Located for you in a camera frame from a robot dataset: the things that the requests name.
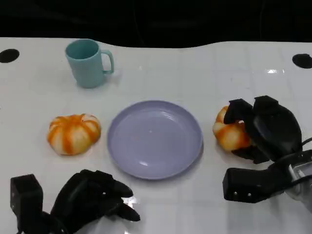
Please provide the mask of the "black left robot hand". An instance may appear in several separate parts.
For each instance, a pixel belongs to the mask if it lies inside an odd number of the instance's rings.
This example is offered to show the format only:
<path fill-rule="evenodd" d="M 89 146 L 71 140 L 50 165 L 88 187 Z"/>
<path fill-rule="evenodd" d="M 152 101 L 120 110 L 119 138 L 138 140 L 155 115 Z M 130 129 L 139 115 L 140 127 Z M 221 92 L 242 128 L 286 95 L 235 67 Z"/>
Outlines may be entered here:
<path fill-rule="evenodd" d="M 84 169 L 62 187 L 50 215 L 65 226 L 68 234 L 76 233 L 103 216 L 138 222 L 140 215 L 123 201 L 133 195 L 127 185 L 111 174 Z"/>

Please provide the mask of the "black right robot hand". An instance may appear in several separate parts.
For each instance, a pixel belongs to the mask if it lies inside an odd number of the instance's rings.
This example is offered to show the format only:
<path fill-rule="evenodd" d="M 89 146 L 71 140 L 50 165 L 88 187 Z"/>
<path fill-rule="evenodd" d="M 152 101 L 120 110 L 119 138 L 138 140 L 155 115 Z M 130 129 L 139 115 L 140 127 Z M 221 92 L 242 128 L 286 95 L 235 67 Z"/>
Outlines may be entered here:
<path fill-rule="evenodd" d="M 302 133 L 294 114 L 270 96 L 256 97 L 253 105 L 241 98 L 231 100 L 224 123 L 239 121 L 244 123 L 244 132 L 252 144 L 232 150 L 236 156 L 259 164 L 276 162 L 303 150 Z"/>

